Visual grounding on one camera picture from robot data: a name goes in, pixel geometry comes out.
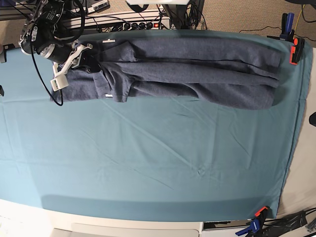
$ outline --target gray carpet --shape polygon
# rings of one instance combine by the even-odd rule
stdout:
[[[124,0],[110,0],[111,7],[103,13],[129,11]],[[280,27],[284,12],[295,14],[294,25],[300,13],[300,5],[284,0],[205,0],[203,14],[207,27],[215,31],[239,32],[240,30],[261,29],[265,26]],[[316,19],[316,10],[311,6],[304,9],[305,17]],[[0,22],[0,43],[17,44],[24,20]],[[316,40],[316,23],[306,23],[301,17],[297,34]],[[267,28],[263,31],[243,32],[262,36],[280,34],[279,29]]]

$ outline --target folded gray garment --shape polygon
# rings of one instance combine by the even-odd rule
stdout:
[[[236,39],[154,38],[89,42],[102,71],[69,70],[65,101],[113,96],[193,96],[259,110],[272,105],[281,54]],[[55,99],[59,92],[54,92]]]

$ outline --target teal cloth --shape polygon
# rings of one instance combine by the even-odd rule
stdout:
[[[194,36],[248,40],[281,51],[275,105],[247,111],[191,97],[137,97],[58,107],[31,57],[9,51],[8,62],[0,64],[0,198],[142,221],[247,219],[263,205],[275,217],[309,87],[308,44],[293,66],[290,43],[243,34],[143,31],[82,38]],[[51,62],[36,60],[50,86]]]

